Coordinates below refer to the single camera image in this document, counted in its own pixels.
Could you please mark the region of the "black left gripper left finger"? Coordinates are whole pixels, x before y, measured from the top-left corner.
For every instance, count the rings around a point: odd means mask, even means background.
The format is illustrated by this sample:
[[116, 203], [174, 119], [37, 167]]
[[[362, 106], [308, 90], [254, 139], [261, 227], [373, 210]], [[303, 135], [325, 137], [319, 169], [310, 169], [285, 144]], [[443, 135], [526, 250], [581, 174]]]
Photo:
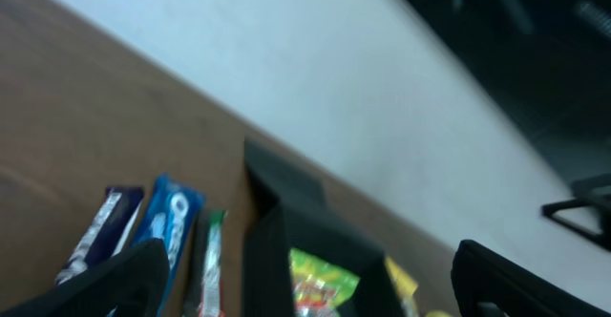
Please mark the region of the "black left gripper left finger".
[[4, 317], [156, 316], [169, 277], [161, 239], [149, 239], [1, 313]]

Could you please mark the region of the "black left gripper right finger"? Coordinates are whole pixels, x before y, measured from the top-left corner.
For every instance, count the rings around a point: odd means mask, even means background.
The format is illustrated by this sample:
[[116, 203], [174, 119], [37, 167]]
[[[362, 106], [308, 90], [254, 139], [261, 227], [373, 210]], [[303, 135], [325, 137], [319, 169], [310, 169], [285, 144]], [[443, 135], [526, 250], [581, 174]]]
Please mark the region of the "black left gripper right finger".
[[473, 240], [460, 242], [451, 279], [463, 316], [610, 317]]

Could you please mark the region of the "yellow Hacks candy bag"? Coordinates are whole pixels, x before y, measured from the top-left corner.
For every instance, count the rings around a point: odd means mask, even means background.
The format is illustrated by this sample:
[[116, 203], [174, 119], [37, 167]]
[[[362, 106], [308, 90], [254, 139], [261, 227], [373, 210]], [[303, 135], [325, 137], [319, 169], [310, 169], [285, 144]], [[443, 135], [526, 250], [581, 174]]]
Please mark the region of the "yellow Hacks candy bag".
[[416, 302], [413, 300], [413, 295], [418, 288], [418, 283], [391, 257], [385, 258], [385, 266], [400, 305], [404, 311], [404, 315], [406, 317], [419, 317]]

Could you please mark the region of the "blue Oreo cookie pack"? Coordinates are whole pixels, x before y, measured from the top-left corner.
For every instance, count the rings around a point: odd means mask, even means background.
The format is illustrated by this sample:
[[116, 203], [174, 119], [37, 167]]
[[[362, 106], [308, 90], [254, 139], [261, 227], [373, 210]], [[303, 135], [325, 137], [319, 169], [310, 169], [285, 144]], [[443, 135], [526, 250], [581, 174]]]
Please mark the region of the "blue Oreo cookie pack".
[[157, 316], [161, 315], [171, 293], [190, 228], [204, 203], [205, 198], [199, 191], [171, 179], [167, 174], [160, 175], [155, 181], [143, 220], [130, 241], [130, 245], [136, 245], [153, 238], [163, 240], [169, 270]]

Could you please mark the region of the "yellow candy bottle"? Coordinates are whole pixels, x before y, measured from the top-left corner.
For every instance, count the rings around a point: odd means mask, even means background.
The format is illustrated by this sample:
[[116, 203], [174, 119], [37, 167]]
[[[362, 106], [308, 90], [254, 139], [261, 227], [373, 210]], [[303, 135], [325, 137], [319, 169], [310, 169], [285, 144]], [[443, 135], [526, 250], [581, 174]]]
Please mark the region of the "yellow candy bottle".
[[442, 310], [434, 310], [429, 311], [425, 317], [452, 317], [452, 315]]

